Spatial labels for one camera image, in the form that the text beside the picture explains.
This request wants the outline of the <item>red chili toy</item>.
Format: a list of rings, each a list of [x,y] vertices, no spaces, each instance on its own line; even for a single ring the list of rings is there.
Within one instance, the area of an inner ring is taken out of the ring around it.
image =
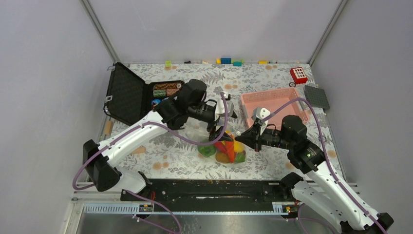
[[[217,151],[226,154],[227,150],[225,145],[221,142],[221,141],[217,141],[213,144],[215,146],[215,148],[217,149]]]

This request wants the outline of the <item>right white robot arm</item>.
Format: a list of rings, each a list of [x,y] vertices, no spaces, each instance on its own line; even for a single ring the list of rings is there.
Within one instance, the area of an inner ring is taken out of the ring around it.
[[[282,119],[280,130],[264,128],[257,119],[236,141],[260,151],[262,146],[288,149],[289,161],[322,189],[316,191],[296,173],[280,181],[279,193],[287,201],[303,202],[341,234],[382,234],[394,223],[388,213],[379,213],[361,199],[325,159],[323,151],[307,138],[307,128],[299,116]]]

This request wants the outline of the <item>yellow pepper toy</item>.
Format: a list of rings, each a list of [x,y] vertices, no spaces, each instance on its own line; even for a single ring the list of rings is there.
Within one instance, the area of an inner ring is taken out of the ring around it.
[[[233,149],[236,153],[241,153],[244,151],[244,145],[238,141],[233,142]]]

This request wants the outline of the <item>clear zip top bag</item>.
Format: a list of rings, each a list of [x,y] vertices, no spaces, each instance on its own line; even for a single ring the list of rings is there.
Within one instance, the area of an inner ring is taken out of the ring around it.
[[[209,136],[207,124],[204,122],[187,122],[185,129],[187,130],[186,137],[196,142],[204,143],[216,138],[216,135]],[[224,136],[229,136],[232,141],[217,141],[208,146],[197,145],[198,154],[221,164],[243,164],[246,162],[247,155],[245,145],[235,140],[239,134],[228,124]]]

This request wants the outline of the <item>brown kiwi toy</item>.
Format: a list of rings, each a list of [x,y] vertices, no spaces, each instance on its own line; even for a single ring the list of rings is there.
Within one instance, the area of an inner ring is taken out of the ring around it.
[[[215,159],[216,159],[217,162],[222,163],[222,164],[228,164],[228,163],[230,163],[230,160],[229,160],[227,154],[222,153],[222,152],[218,152],[218,153],[215,155]]]

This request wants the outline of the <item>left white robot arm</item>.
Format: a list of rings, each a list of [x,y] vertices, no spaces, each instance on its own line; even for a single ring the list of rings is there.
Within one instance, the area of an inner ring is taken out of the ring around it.
[[[83,145],[83,165],[77,176],[85,170],[92,180],[92,187],[104,192],[112,188],[128,190],[139,200],[146,200],[151,194],[151,182],[142,172],[133,172],[119,167],[120,162],[132,151],[153,138],[167,132],[181,140],[200,146],[212,145],[217,141],[230,140],[225,133],[228,120],[237,118],[231,95],[220,93],[214,105],[208,105],[206,84],[197,79],[185,83],[172,96],[161,101],[141,120],[121,133],[99,143],[89,140]],[[210,139],[195,142],[177,134],[189,118],[207,124]]]

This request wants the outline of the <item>orange carrot toy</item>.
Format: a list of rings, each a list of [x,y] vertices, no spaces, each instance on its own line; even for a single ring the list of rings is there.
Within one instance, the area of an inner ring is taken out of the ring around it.
[[[234,163],[235,162],[234,142],[225,141],[225,148],[226,148],[226,153],[227,153],[229,162]]]

